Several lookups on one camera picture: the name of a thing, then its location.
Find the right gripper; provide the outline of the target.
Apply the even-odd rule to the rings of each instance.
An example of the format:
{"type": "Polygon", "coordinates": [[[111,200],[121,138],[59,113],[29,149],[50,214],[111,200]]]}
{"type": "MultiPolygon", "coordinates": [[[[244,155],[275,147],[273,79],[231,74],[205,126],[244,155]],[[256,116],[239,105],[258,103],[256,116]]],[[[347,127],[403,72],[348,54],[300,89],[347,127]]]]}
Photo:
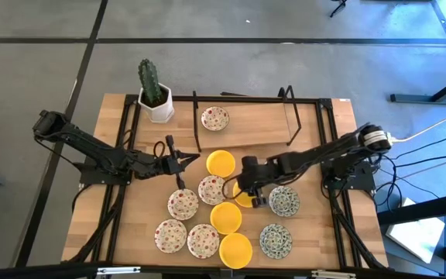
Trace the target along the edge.
{"type": "Polygon", "coordinates": [[[273,170],[268,164],[260,164],[254,156],[243,157],[243,176],[239,176],[237,181],[239,189],[251,197],[253,208],[268,205],[261,188],[270,184],[272,179],[273,170]]]}

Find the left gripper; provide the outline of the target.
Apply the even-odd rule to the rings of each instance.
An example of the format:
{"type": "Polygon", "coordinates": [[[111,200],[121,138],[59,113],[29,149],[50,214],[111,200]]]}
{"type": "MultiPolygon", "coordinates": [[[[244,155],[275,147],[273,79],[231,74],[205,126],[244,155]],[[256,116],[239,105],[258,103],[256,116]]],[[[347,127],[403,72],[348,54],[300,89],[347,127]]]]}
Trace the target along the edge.
{"type": "Polygon", "coordinates": [[[156,156],[161,159],[164,174],[175,175],[178,189],[185,189],[186,186],[181,173],[184,172],[191,163],[197,160],[200,154],[185,153],[176,149],[174,146],[174,139],[171,135],[165,136],[165,140],[158,141],[156,145],[161,146],[161,152],[156,156]]]}

